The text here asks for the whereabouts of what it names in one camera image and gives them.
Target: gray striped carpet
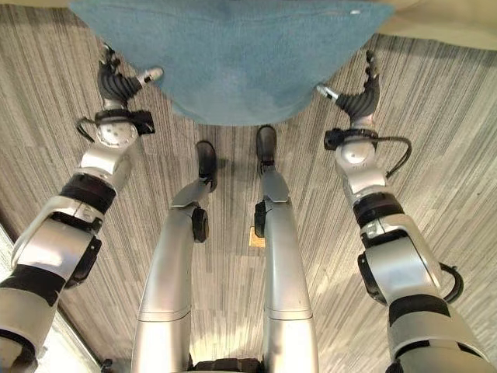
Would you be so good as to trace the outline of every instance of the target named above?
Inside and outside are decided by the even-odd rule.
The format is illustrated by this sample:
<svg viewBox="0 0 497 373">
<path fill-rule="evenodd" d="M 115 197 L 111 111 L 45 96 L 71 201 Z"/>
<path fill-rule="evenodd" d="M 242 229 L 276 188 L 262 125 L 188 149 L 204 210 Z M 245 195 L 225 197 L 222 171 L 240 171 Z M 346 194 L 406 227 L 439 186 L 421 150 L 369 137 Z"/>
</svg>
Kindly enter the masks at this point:
<svg viewBox="0 0 497 373">
<path fill-rule="evenodd" d="M 412 139 L 412 159 L 392 180 L 437 257 L 466 281 L 455 303 L 497 363 L 497 53 L 433 41 L 374 36 L 380 58 L 381 134 Z M 331 80 L 362 86 L 364 51 Z M 99 41 L 67 10 L 0 6 L 0 221 L 15 238 L 57 193 L 88 143 L 75 119 L 100 110 Z M 132 108 L 151 110 L 157 134 L 106 216 L 103 249 L 89 279 L 61 307 L 100 357 L 129 359 L 134 320 L 169 202 L 196 174 L 194 145 L 212 141 L 224 159 L 209 196 L 210 238 L 193 255 L 193 359 L 260 357 L 263 249 L 249 246 L 260 198 L 254 127 L 208 127 L 175 116 L 156 88 Z M 315 97 L 276 124 L 277 168 L 290 187 L 318 332 L 323 372 L 380 372 L 389 364 L 387 313 L 366 294 L 356 257 L 359 229 L 322 146 L 346 126 Z M 380 145 L 391 166 L 402 145 Z M 446 288 L 450 280 L 446 279 Z"/>
</svg>

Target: silver leg panel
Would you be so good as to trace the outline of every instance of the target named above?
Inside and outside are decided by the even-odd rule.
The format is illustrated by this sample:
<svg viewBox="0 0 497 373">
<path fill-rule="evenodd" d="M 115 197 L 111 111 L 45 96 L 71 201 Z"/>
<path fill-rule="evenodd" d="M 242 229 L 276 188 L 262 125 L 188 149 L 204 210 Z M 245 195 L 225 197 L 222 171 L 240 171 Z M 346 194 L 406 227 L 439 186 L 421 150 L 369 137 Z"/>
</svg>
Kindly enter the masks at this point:
<svg viewBox="0 0 497 373">
<path fill-rule="evenodd" d="M 182 319 L 137 322 L 131 371 L 186 371 L 189 363 L 190 313 Z"/>
<path fill-rule="evenodd" d="M 183 188 L 178 196 L 185 207 L 173 203 L 162 226 L 138 313 L 132 372 L 166 373 L 188 368 L 194 244 L 191 216 L 194 203 L 209 188 L 202 180 Z"/>
<path fill-rule="evenodd" d="M 266 204 L 264 365 L 270 373 L 318 372 L 315 327 L 287 185 L 275 169 L 269 169 L 262 175 L 262 188 Z"/>
<path fill-rule="evenodd" d="M 264 322 L 264 366 L 269 373 L 318 373 L 314 320 Z"/>
</svg>

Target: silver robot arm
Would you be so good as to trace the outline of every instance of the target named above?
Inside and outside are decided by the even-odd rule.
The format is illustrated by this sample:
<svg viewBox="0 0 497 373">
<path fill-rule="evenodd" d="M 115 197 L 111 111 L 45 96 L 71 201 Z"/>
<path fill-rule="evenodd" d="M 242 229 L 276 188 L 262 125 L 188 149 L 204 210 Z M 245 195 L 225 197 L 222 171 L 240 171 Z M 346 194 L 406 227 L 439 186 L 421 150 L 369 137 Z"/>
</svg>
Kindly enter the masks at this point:
<svg viewBox="0 0 497 373">
<path fill-rule="evenodd" d="M 364 91 L 358 95 L 317 90 L 350 117 L 348 130 L 327 131 L 325 148 L 335 151 L 337 170 L 357 223 L 365 251 L 358 258 L 368 294 L 388 307 L 391 366 L 387 372 L 496 372 L 469 326 L 448 304 L 462 292 L 462 279 L 433 256 L 415 222 L 395 199 L 388 177 L 407 160 L 410 141 L 379 138 L 373 113 L 380 98 L 376 58 L 369 66 Z M 403 141 L 408 151 L 386 173 L 376 163 L 380 141 Z M 441 271 L 454 275 L 456 286 L 443 298 Z"/>
<path fill-rule="evenodd" d="M 72 178 L 52 197 L 19 237 L 12 254 L 13 272 L 0 283 L 0 371 L 32 371 L 48 334 L 64 288 L 82 283 L 96 261 L 96 238 L 104 214 L 127 181 L 141 151 L 141 134 L 154 132 L 149 112 L 130 112 L 127 101 L 160 68 L 126 78 L 106 46 L 98 85 L 104 111 L 87 120 L 96 125 L 93 142 Z"/>
</svg>

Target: blue towel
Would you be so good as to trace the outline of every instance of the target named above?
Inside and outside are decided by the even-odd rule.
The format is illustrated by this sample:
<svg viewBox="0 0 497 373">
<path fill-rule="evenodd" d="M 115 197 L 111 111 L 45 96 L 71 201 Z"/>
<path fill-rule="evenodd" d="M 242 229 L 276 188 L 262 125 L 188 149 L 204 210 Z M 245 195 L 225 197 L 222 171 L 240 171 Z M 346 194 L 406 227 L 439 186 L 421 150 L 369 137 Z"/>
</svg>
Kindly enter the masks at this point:
<svg viewBox="0 0 497 373">
<path fill-rule="evenodd" d="M 393 12 L 322 0 L 84 0 L 71 9 L 136 69 L 164 68 L 158 84 L 176 112 L 231 126 L 304 109 Z"/>
</svg>

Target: wire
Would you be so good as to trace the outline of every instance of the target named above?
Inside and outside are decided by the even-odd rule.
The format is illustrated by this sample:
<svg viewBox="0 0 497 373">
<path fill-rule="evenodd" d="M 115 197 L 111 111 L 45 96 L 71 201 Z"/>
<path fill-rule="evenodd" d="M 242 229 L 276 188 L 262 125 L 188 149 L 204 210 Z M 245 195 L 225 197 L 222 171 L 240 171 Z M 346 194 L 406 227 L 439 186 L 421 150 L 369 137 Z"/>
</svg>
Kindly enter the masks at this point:
<svg viewBox="0 0 497 373">
<path fill-rule="evenodd" d="M 346 140 L 345 143 L 349 144 L 351 142 L 365 142 L 365 141 L 373 143 L 396 141 L 396 142 L 403 142 L 404 144 L 407 145 L 407 149 L 405 149 L 405 152 L 402 155 L 402 157 L 397 161 L 397 163 L 395 163 L 395 165 L 390 170 L 387 171 L 385 175 L 387 179 L 390 179 L 409 160 L 409 158 L 411 158 L 412 154 L 411 140 L 400 136 L 385 136 L 383 138 L 358 138 L 353 140 Z"/>
<path fill-rule="evenodd" d="M 386 136 L 384 138 L 377 138 L 373 140 L 373 142 L 382 142 L 382 141 L 396 141 L 396 142 L 403 142 L 404 144 L 407 145 L 407 149 L 405 149 L 404 154 L 402 157 L 395 163 L 395 166 L 393 166 L 390 171 L 387 171 L 387 174 L 385 177 L 387 179 L 390 179 L 408 160 L 411 158 L 412 154 L 412 143 L 411 140 L 408 138 L 403 138 L 399 136 Z"/>
<path fill-rule="evenodd" d="M 443 299 L 445 299 L 445 302 L 452 303 L 463 294 L 464 291 L 463 277 L 459 274 L 459 272 L 457 272 L 457 267 L 449 267 L 444 263 L 440 263 L 440 268 L 442 271 L 451 274 L 452 277 L 454 278 L 454 285 L 452 287 L 452 290 L 449 291 L 449 294 L 443 297 Z"/>
<path fill-rule="evenodd" d="M 85 128 L 83 127 L 83 124 L 93 124 L 93 125 L 95 125 L 95 121 L 91 120 L 91 119 L 89 119 L 87 117 L 79 118 L 76 121 L 76 130 L 78 131 L 78 133 L 82 137 L 84 137 L 86 140 L 88 140 L 90 142 L 95 142 L 95 140 L 92 138 L 92 136 L 90 136 L 88 134 L 88 132 L 86 132 Z"/>
</svg>

